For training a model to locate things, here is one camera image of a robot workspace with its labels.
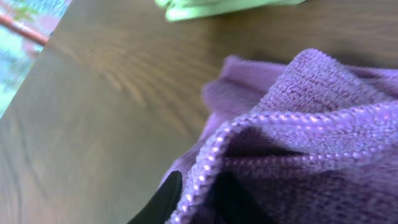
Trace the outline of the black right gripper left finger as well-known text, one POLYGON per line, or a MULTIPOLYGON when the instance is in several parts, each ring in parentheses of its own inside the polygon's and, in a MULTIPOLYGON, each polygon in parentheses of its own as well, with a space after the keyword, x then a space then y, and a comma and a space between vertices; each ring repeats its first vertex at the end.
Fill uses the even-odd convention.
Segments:
POLYGON ((182 191, 182 174, 171 172, 144 208, 127 224, 164 224, 177 207, 182 191))

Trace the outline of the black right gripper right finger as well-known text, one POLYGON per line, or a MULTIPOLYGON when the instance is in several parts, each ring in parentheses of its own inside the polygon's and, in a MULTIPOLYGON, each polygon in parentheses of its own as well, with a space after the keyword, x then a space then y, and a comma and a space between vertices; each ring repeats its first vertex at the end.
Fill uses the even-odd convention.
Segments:
POLYGON ((222 172, 216 177, 206 202, 227 224, 274 224, 230 172, 222 172))

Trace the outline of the purple microfiber cloth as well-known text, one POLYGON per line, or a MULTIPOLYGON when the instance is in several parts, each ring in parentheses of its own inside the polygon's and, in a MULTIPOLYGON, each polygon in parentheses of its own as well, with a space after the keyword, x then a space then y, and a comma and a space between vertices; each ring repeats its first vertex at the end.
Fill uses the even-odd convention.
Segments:
POLYGON ((220 223, 205 201, 223 171, 277 223, 397 222, 397 70, 316 49, 287 65, 229 56, 203 97, 169 223, 220 223))

